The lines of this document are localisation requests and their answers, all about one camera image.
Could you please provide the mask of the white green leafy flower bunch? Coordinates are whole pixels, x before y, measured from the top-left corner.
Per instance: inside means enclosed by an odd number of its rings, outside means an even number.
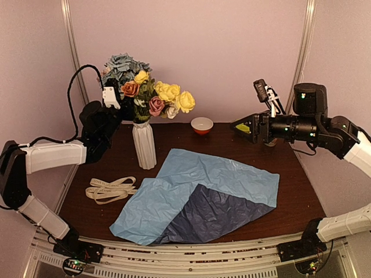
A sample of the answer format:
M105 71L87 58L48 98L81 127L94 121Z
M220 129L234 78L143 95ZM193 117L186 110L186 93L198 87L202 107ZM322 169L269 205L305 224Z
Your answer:
M134 98L134 123L144 123L150 119L150 101L157 96L154 87L155 79L149 79L140 86Z

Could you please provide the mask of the pink orange white flower stem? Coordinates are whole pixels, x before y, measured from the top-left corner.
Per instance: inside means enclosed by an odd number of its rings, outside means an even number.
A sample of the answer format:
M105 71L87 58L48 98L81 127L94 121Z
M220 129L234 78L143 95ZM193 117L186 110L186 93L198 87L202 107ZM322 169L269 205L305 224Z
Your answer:
M179 85L154 80L142 84L130 81L120 88L125 119L136 123L143 123L157 116L173 119L180 111L176 104L179 96Z

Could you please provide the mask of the blue pink flower bunch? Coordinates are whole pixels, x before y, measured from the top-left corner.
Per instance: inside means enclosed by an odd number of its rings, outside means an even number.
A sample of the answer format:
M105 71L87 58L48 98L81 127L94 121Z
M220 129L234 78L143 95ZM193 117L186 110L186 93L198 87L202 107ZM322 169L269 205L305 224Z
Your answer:
M133 81L140 71L152 71L149 63L136 61L127 53L112 55L104 66L104 71L101 73L104 86L109 79L115 79L119 85L124 85L126 82Z

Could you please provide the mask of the beige printed ribbon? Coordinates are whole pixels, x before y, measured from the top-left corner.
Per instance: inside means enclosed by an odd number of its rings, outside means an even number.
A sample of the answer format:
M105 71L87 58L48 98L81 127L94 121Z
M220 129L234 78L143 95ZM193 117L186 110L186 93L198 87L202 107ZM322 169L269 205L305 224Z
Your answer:
M136 178L129 176L113 182L105 182L97 178L90 180L90 187L85 189L85 195L96 204L103 205L126 199L137 192Z

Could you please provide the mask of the yellow flower bunch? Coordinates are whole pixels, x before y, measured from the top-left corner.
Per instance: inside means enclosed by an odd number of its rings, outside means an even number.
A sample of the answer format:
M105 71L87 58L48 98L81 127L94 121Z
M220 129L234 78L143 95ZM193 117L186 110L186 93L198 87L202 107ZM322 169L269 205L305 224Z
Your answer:
M139 89L149 79L153 79L149 72L140 71L133 82ZM181 87L177 84L155 81L154 88L157 96L150 101L151 116L165 114L165 117L173 119L180 111L187 114L195 108L196 103L193 95L189 91L181 92Z

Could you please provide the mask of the light blue wrapping paper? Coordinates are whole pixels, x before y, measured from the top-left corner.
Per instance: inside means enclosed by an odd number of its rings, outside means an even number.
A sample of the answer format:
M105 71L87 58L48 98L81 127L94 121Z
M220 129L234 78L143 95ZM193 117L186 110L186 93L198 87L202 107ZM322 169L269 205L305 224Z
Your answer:
M278 174L232 159L173 149L157 176L143 180L110 231L140 245L155 244L199 184L275 209L279 180Z

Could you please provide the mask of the dark blue wrapping paper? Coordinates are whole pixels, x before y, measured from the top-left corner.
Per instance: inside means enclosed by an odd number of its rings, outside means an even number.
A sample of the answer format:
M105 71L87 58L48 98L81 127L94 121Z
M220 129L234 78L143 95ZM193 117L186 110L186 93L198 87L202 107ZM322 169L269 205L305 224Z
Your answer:
M264 203L254 203L199 184L182 210L154 243L211 242L273 209Z

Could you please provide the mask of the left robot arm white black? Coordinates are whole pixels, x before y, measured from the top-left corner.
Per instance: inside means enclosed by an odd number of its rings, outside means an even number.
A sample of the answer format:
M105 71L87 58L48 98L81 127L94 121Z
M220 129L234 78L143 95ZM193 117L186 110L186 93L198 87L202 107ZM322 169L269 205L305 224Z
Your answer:
M7 209L18 211L49 232L71 257L83 252L78 232L37 199L28 188L28 175L61 166L98 162L111 148L112 137L124 116L117 100L92 101L79 115L81 138L61 143L19 145L8 141L1 153L1 197Z

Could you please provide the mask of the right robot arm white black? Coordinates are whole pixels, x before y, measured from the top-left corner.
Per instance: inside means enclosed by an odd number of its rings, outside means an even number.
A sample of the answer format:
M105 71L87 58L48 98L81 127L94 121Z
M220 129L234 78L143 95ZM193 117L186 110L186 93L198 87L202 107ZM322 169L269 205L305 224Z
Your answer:
M370 187L370 135L345 116L328 117L327 92L324 85L298 83L293 90L293 113L285 111L278 94L264 80L254 81L253 87L267 110L231 123L231 129L251 143L262 141L273 145L278 138L294 143L302 141L310 150L318 148L334 154L339 162L326 159L319 177L340 189L348 185L353 195ZM298 252L308 256L325 251L326 243L357 233L370 231L370 202L361 199L352 211L334 217L311 220L301 239L279 245L283 255Z

